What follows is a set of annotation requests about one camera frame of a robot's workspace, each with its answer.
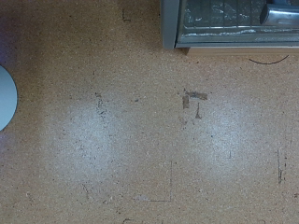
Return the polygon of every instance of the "scratch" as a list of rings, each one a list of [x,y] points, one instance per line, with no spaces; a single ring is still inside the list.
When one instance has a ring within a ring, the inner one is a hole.
[[[133,219],[130,219],[130,218],[126,218],[126,219],[122,222],[122,224],[126,223],[127,221],[134,221],[134,220],[133,220]]]
[[[281,184],[282,181],[282,170],[280,168],[280,157],[279,157],[279,149],[278,149],[278,183]]]
[[[251,62],[253,62],[253,63],[258,63],[258,64],[265,64],[265,65],[269,65],[269,64],[280,63],[280,62],[282,62],[282,61],[286,60],[288,57],[289,57],[289,55],[288,55],[288,56],[286,56],[286,57],[284,57],[283,59],[281,59],[281,60],[279,60],[279,61],[277,61],[277,62],[273,62],[273,63],[260,63],[260,62],[256,62],[256,61],[254,61],[254,60],[252,60],[252,59],[249,59],[249,60],[250,60]]]
[[[130,19],[125,19],[125,17],[124,17],[124,9],[122,10],[122,20],[123,21],[131,21]]]
[[[83,189],[86,191],[86,198],[89,199],[89,191],[87,190],[86,186],[84,184],[82,184]]]
[[[170,161],[170,196],[169,201],[172,202],[172,161]]]

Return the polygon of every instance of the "dark stain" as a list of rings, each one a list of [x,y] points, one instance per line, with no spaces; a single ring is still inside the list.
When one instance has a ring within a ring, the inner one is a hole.
[[[182,97],[183,99],[183,109],[189,108],[189,95]]]
[[[96,92],[94,95],[95,95],[95,97],[102,98],[102,95],[101,95],[101,93],[99,93],[99,92]]]
[[[207,100],[207,94],[201,93],[197,91],[186,91],[186,95],[190,96],[191,98],[196,98],[200,100]]]
[[[197,110],[196,110],[196,115],[195,115],[196,119],[201,119],[202,117],[199,116],[199,103],[197,105]]]

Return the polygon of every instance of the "speckled tan floor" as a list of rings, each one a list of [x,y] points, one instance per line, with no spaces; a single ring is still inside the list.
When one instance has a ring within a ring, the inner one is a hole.
[[[0,132],[1,224],[299,222],[298,57],[188,58],[162,49],[159,13],[1,2],[19,91]],[[186,91],[207,100],[184,109]]]

